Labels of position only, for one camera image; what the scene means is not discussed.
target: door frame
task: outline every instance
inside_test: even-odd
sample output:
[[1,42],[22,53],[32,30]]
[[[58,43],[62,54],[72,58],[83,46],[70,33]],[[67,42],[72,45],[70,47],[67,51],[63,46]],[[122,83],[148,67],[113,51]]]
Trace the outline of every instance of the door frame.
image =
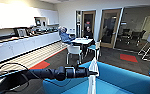
[[100,32],[103,31],[105,13],[113,13],[113,12],[117,12],[117,19],[116,19],[114,31],[113,31],[113,34],[112,34],[111,43],[102,43],[101,42],[102,47],[108,47],[108,48],[114,48],[115,47],[116,37],[117,37],[118,29],[119,29],[119,26],[120,26],[120,21],[121,21],[121,17],[122,17],[122,13],[123,13],[123,8],[102,10],[102,18],[101,18],[101,26],[100,26],[100,31],[99,31],[99,39],[100,39]]
[[94,36],[96,10],[88,10],[88,11],[82,11],[81,37],[83,37],[84,35],[84,15],[85,14],[93,14],[92,33]]

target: blue couch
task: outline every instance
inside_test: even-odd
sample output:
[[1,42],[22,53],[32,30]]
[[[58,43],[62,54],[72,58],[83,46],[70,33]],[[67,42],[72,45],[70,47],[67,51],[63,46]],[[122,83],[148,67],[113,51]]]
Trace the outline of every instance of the blue couch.
[[[82,64],[80,67],[88,68],[90,63]],[[98,62],[98,69],[100,74],[96,78],[96,94],[150,94],[149,76],[101,62]],[[87,94],[88,92],[87,77],[64,81],[46,80],[63,87],[58,87],[44,80],[45,94]]]

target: upper cabinet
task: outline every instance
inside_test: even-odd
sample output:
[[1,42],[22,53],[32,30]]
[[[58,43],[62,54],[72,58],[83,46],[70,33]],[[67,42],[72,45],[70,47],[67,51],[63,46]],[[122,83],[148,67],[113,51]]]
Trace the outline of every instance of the upper cabinet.
[[0,29],[36,25],[34,17],[46,17],[47,25],[59,23],[57,11],[0,3]]
[[58,12],[52,10],[39,9],[42,17],[46,17],[47,25],[59,24]]
[[58,12],[57,11],[50,11],[48,20],[49,20],[48,25],[59,24]]

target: table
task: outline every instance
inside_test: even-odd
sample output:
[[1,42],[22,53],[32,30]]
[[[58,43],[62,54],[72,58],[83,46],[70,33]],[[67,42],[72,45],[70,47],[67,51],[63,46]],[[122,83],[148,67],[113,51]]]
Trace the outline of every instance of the table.
[[76,38],[71,42],[81,43],[81,44],[89,44],[93,39],[86,39],[86,38]]

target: white cabinet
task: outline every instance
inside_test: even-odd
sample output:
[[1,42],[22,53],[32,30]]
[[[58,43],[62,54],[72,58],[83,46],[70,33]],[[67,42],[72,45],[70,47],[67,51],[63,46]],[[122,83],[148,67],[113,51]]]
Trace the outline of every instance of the white cabinet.
[[54,43],[60,40],[59,32],[53,32],[49,34],[49,43]]
[[0,61],[13,57],[12,49],[8,42],[0,43]]
[[14,56],[25,53],[26,50],[22,40],[13,40],[13,41],[9,41],[9,43],[12,48]]
[[42,40],[42,45],[43,45],[43,46],[49,44],[48,37],[49,37],[49,34],[44,34],[44,35],[42,36],[41,40]]
[[57,11],[40,9],[40,13],[42,17],[46,17],[47,25],[59,24]]
[[34,8],[0,3],[0,29],[35,25]]
[[35,36],[34,37],[34,45],[35,45],[35,48],[40,48],[40,47],[42,47],[43,45],[42,45],[42,40],[41,40],[41,36]]
[[48,25],[59,24],[58,12],[57,11],[48,11]]
[[33,37],[22,39],[26,52],[35,49]]

